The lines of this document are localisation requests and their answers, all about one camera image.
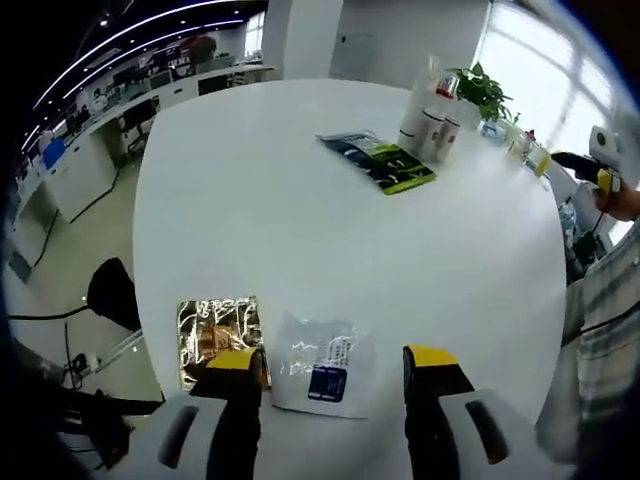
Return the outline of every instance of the green leaves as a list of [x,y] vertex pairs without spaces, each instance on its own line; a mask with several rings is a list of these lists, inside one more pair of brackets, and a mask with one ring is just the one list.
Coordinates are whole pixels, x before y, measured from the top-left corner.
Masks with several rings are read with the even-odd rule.
[[483,77],[484,76],[484,70],[482,69],[482,65],[480,65],[480,62],[476,63],[473,68],[471,69],[471,73],[473,73],[474,75],[477,75],[479,77]]
[[504,106],[505,100],[513,100],[502,91],[498,82],[492,80],[480,62],[472,69],[449,68],[447,71],[458,77],[456,95],[458,99],[465,99],[478,105],[480,114],[485,120],[497,120],[500,117],[511,119],[511,112]]

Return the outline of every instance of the gold foil bag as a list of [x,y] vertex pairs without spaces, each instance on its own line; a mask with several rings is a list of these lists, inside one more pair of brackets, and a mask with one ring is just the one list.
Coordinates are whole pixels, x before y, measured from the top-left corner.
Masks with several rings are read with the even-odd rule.
[[180,384],[191,390],[223,352],[262,345],[256,297],[188,300],[177,315]]

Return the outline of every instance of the green and black package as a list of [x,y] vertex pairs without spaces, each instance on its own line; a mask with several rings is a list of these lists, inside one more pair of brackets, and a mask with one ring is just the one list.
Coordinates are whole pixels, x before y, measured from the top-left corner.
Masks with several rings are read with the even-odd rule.
[[317,135],[372,178],[387,195],[402,192],[436,178],[436,174],[393,143],[368,130],[338,135]]

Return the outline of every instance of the snack package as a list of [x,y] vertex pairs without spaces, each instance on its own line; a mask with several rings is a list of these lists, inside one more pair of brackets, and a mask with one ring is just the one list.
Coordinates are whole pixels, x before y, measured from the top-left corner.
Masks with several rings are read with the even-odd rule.
[[316,136],[325,146],[364,171],[386,195],[417,187],[436,177],[419,160],[368,130]]
[[276,407],[346,418],[366,418],[375,374],[375,340],[343,321],[286,316],[271,375]]
[[187,391],[221,353],[262,345],[256,297],[180,302],[177,328],[180,384]]

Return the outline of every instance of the blue bin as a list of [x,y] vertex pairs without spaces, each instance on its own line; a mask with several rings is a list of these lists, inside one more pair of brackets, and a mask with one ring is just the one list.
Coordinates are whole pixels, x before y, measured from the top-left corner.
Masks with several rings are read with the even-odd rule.
[[42,161],[44,162],[44,166],[47,167],[47,170],[56,164],[58,159],[64,154],[65,148],[64,142],[61,139],[55,138],[51,140],[51,143],[49,143],[47,148],[44,149],[44,152],[42,152]]

